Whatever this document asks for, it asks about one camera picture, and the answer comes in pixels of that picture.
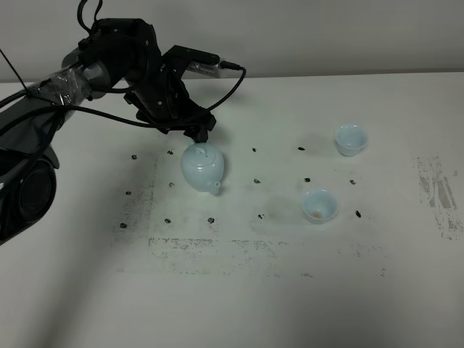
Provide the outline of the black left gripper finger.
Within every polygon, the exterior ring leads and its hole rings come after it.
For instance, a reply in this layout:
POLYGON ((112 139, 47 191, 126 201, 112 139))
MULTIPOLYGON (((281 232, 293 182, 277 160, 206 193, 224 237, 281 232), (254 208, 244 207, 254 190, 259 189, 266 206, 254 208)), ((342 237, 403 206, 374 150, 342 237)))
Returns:
POLYGON ((187 125, 183 134, 194 143, 205 143, 208 140, 208 129, 206 126, 187 125))

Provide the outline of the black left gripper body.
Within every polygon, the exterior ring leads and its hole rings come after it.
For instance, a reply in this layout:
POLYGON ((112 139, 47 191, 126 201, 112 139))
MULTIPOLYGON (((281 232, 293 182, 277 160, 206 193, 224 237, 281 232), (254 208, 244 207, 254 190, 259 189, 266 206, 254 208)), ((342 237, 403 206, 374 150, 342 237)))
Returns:
POLYGON ((124 95, 124 100, 137 108, 136 118, 167 134, 182 131, 187 125, 206 126, 208 132, 216 125, 215 116, 194 102, 182 78, 158 71, 145 84, 124 95))

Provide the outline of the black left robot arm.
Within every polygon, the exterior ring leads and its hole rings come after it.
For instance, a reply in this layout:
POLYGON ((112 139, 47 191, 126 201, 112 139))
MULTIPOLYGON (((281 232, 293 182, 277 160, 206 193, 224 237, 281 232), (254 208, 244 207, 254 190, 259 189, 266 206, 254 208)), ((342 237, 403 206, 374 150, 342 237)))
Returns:
POLYGON ((59 160, 51 143, 85 100, 121 94, 137 110, 135 126, 182 131, 207 140, 216 120, 194 102, 186 71, 215 74, 221 58, 173 46, 161 52, 141 19, 100 19, 63 60, 61 70, 1 101, 1 240, 37 223, 57 190, 59 160))

